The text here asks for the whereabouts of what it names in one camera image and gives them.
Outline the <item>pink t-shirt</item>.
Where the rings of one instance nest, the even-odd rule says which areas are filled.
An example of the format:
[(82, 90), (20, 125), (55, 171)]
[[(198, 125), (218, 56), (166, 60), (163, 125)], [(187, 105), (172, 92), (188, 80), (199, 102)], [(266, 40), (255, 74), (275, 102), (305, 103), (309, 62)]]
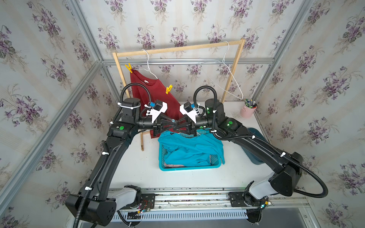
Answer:
[(217, 156), (216, 155), (210, 155), (210, 162), (215, 163), (216, 161), (217, 161)]

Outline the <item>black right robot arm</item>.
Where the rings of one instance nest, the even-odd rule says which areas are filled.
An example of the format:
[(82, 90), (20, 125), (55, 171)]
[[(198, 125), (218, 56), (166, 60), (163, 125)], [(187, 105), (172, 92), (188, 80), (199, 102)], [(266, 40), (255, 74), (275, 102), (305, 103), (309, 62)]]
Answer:
[[(290, 197), (298, 193), (312, 198), (324, 198), (328, 195), (326, 184), (303, 165), (303, 157), (299, 153), (290, 154), (278, 149), (250, 132), (238, 120), (227, 117), (213, 87), (204, 85), (197, 88), (193, 102), (181, 105), (179, 111), (183, 117), (178, 120), (175, 131), (185, 128), (188, 133), (195, 133), (200, 127), (208, 128), (216, 139), (239, 145), (271, 168), (270, 177), (252, 181), (247, 186), (249, 197), (261, 200), (276, 194)], [(316, 180), (322, 192), (309, 193), (297, 189), (302, 173), (307, 173)]]

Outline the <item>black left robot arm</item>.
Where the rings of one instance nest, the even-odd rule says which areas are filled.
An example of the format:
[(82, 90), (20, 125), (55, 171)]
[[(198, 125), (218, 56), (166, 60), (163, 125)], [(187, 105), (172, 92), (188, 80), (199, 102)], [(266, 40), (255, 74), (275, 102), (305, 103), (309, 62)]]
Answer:
[[(141, 110), (138, 98), (124, 98), (132, 86), (139, 86), (147, 92), (148, 102)], [(144, 130), (152, 130), (155, 135), (170, 130), (180, 120), (165, 115), (166, 102), (152, 100), (147, 87), (140, 83), (130, 83), (121, 91), (118, 110), (115, 114), (106, 140), (101, 142), (102, 152), (91, 175), (77, 194), (70, 194), (65, 205), (75, 217), (73, 227), (81, 221), (107, 226), (114, 214), (125, 206), (139, 207), (142, 201), (141, 190), (134, 185), (126, 185), (116, 195), (109, 196), (109, 188), (117, 167), (133, 141)]]

